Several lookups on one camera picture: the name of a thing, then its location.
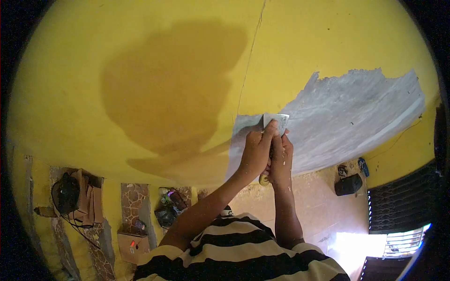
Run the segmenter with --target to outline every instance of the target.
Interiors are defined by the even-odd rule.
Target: hand
[[[277,125],[278,121],[272,120],[264,131],[248,133],[241,164],[236,173],[252,181],[264,171],[269,159],[272,138],[274,135],[280,138]]]
[[[272,159],[267,163],[265,174],[268,173],[269,181],[274,188],[291,187],[292,173],[292,154],[294,146],[287,137],[288,130],[285,134],[274,135],[272,138]]]

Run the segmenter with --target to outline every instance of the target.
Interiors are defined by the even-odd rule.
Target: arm
[[[305,242],[303,231],[295,212],[292,192],[293,145],[286,135],[272,139],[273,156],[270,164],[269,180],[275,193],[275,236],[280,246],[292,249]]]
[[[269,123],[264,133],[250,132],[238,170],[221,187],[179,215],[159,245],[172,245],[185,251],[236,194],[264,170],[272,137],[277,132],[276,121]]]

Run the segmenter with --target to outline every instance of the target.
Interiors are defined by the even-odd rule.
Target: scraper handle
[[[272,148],[272,144],[270,145],[270,150],[269,150],[269,158],[272,160],[272,156],[274,154],[274,150]],[[259,175],[259,179],[258,182],[260,185],[262,186],[266,186],[269,184],[269,177],[266,174],[260,174]]]

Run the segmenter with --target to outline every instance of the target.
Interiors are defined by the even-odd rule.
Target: water stain
[[[223,174],[217,177],[224,178],[228,156],[219,154],[230,141],[200,150],[217,130],[231,87],[227,74],[247,44],[243,30],[217,21],[179,22],[105,66],[107,115],[130,140],[158,155],[128,159],[128,165],[196,184],[211,180],[205,172],[219,164]]]

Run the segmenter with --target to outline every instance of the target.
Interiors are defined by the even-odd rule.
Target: person
[[[293,145],[280,136],[277,121],[250,132],[237,171],[178,216],[159,246],[140,257],[134,280],[350,280],[335,260],[303,239],[292,157]],[[261,173],[274,189],[275,235],[252,215],[226,210]]]

